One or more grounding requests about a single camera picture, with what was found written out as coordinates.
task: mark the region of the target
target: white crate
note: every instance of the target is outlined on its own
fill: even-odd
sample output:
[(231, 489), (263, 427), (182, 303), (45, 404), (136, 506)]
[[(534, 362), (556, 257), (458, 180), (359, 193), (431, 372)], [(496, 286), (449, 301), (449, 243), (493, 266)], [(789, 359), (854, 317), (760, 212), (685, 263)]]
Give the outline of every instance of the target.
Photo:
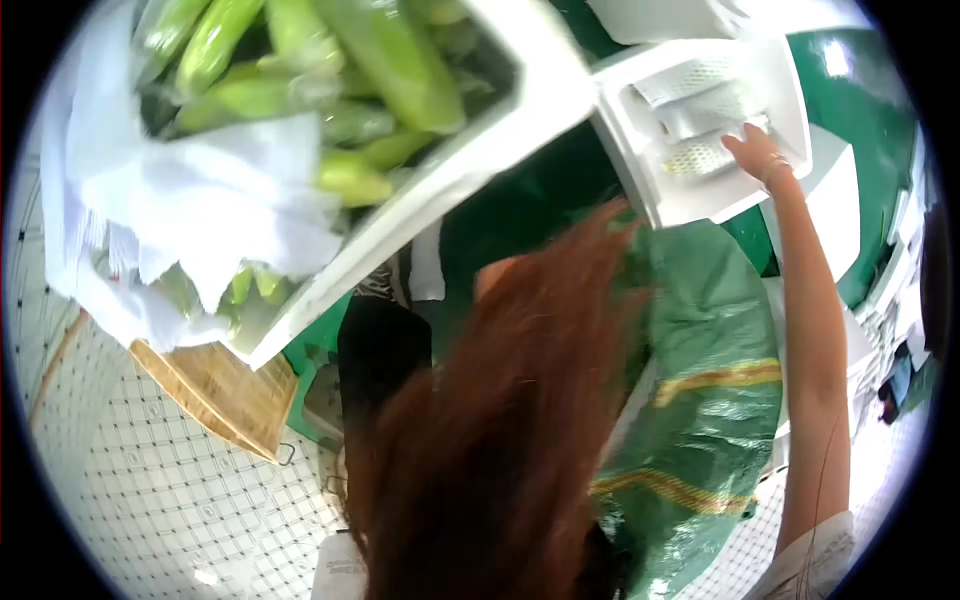
[(248, 308), (242, 336), (225, 345), (254, 369), (420, 231), (594, 110), (596, 91), (579, 48), (545, 0), (462, 2), (515, 67), (513, 94), (428, 156), (274, 318), (268, 307)]
[[(834, 281), (839, 281), (860, 255), (860, 192), (853, 146), (816, 125), (810, 126), (810, 137), (813, 168), (800, 180), (800, 186), (830, 273)], [(767, 198), (760, 203), (760, 212), (782, 267), (783, 247), (774, 201)]]
[(759, 182), (728, 169), (696, 183), (663, 171), (670, 145), (653, 109), (633, 92), (633, 83), (673, 66), (744, 50), (743, 81), (763, 99), (780, 150), (798, 178), (812, 167), (810, 130), (800, 79), (786, 37), (752, 39), (676, 39), (652, 47), (625, 50), (596, 65), (599, 92), (594, 128), (611, 157), (627, 197), (653, 227), (700, 219), (722, 223), (766, 198)]

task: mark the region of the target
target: woman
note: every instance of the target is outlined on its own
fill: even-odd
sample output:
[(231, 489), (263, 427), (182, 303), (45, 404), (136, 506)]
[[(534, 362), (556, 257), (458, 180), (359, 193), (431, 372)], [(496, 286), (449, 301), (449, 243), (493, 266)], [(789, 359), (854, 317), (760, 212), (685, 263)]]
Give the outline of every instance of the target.
[[(725, 137), (773, 196), (783, 244), (790, 470), (777, 557), (750, 597), (826, 596), (852, 550), (842, 308), (774, 142)], [(495, 263), (460, 342), (430, 368), (429, 326), (378, 297), (340, 337), (347, 514), (365, 597), (613, 598), (624, 557), (588, 489), (623, 407), (643, 290), (616, 290), (636, 223), (608, 204), (542, 252)]]

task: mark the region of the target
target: green corn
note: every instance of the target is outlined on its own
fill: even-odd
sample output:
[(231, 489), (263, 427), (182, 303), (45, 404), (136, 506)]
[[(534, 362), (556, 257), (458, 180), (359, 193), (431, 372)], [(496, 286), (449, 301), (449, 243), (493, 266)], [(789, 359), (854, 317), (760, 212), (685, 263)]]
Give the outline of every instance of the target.
[(195, 98), (223, 75), (262, 8), (263, 0), (213, 0), (180, 59), (175, 82), (180, 96)]
[(460, 0), (407, 0), (414, 12), (430, 25), (459, 23), (469, 16)]
[(415, 132), (440, 134), (466, 124), (446, 64), (403, 3), (318, 2), (321, 16), (400, 123)]
[(159, 9), (153, 26), (137, 33), (147, 55), (147, 62), (140, 76), (141, 85), (159, 77), (186, 43), (190, 31), (208, 4), (210, 0), (170, 0)]
[(375, 168), (389, 171), (435, 139), (433, 133), (401, 131), (367, 143), (360, 152)]
[(343, 206), (380, 204), (394, 195), (394, 186), (359, 152), (328, 150), (317, 171), (317, 187), (340, 194)]
[(268, 304), (278, 306), (290, 298), (292, 292), (290, 280), (272, 271), (256, 269), (253, 271), (256, 291)]
[(250, 282), (253, 278), (253, 269), (250, 267), (241, 270), (233, 276), (230, 282), (229, 303), (240, 305), (247, 301), (247, 295), (250, 293)]
[(197, 294), (197, 288), (193, 281), (180, 267), (179, 262), (174, 263), (154, 282), (154, 286), (159, 288), (164, 296), (177, 307), (177, 310), (189, 318), (200, 307), (200, 296)]
[(376, 98), (376, 88), (367, 75), (353, 64), (347, 63), (340, 72), (340, 79), (344, 85), (344, 96), (347, 98)]
[(430, 27), (429, 32), (433, 43), (453, 62), (463, 60), (480, 44), (476, 26), (467, 20)]
[(177, 131), (204, 132), (233, 123), (293, 114), (290, 79), (248, 72), (228, 75), (205, 94), (180, 109)]
[(362, 144), (394, 131), (396, 120), (383, 108), (341, 100), (322, 111), (326, 144)]
[(263, 297), (264, 300), (276, 291), (282, 279), (282, 275), (278, 275), (269, 269), (260, 267), (253, 269), (253, 280), (256, 282), (256, 291), (260, 293), (260, 296)]
[(276, 55), (299, 72), (333, 74), (345, 57), (311, 0), (266, 0), (267, 29)]

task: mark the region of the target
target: white cloth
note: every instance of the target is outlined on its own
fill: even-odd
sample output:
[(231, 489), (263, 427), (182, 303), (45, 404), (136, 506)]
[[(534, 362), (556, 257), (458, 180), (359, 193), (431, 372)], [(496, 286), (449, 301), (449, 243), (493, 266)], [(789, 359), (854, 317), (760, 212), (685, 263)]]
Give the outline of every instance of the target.
[[(293, 278), (340, 249), (339, 201), (312, 185), (320, 120), (305, 113), (170, 143), (147, 137), (132, 75), (136, 3), (98, 7), (54, 74), (41, 112), (46, 276), (120, 344), (155, 350), (226, 336), (149, 288), (177, 261), (214, 313), (243, 260)], [(93, 259), (108, 250), (108, 268)], [(110, 280), (113, 275), (117, 280)]]
[(327, 536), (317, 548), (310, 600), (361, 600), (367, 571), (349, 532)]
[(820, 523), (783, 549), (743, 600), (826, 598), (850, 570), (853, 513)]

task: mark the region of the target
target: tiled floor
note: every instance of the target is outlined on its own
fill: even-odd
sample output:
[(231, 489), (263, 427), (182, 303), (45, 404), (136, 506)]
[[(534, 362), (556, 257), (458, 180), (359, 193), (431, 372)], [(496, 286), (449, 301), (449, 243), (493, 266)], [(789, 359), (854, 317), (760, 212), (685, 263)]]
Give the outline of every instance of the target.
[[(44, 452), (53, 467), (83, 449), (73, 461), (80, 481), (54, 478), (94, 560), (131, 598), (309, 597), (317, 545), (343, 527), (322, 491), (333, 456), (288, 429), (289, 464), (262, 461), (206, 432), (131, 358), (119, 360), (112, 393), (74, 415), (92, 421), (81, 427), (86, 442)], [(41, 431), (75, 399), (50, 396)]]

